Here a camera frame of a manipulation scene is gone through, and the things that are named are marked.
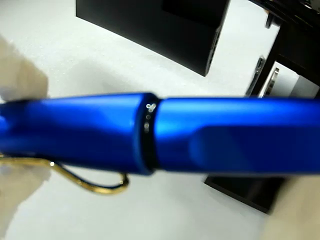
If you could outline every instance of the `black band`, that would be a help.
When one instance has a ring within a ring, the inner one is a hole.
[[[150,99],[144,106],[141,128],[141,149],[145,165],[150,170],[159,169],[155,143],[155,119],[160,100]]]

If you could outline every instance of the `black display stand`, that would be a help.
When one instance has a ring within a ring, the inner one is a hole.
[[[263,64],[258,63],[256,74],[249,88],[249,96],[256,96],[264,86],[275,62],[292,69],[316,85],[320,86],[318,58],[320,45],[304,31],[285,23],[280,27],[272,49]],[[269,213],[275,197],[286,181],[284,177],[223,177],[209,175],[208,186],[243,202],[259,211]]]

